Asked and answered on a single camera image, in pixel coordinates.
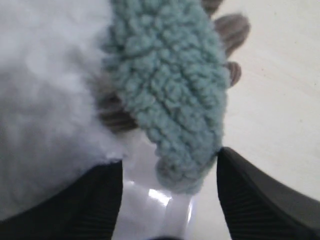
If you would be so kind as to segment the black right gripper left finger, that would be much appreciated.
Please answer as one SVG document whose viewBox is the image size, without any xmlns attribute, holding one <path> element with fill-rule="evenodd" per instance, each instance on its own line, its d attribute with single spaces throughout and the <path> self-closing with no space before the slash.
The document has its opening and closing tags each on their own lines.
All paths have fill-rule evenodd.
<svg viewBox="0 0 320 240">
<path fill-rule="evenodd" d="M 0 223 L 2 240 L 110 240 L 123 195 L 123 164 L 98 165 L 71 186 Z"/>
</svg>

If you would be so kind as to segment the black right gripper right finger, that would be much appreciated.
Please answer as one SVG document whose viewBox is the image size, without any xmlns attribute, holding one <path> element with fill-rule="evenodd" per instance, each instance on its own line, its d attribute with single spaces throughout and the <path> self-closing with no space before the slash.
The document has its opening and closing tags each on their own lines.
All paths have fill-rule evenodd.
<svg viewBox="0 0 320 240">
<path fill-rule="evenodd" d="M 231 239 L 320 238 L 320 202 L 275 180 L 230 147 L 219 151 L 216 180 Z"/>
</svg>

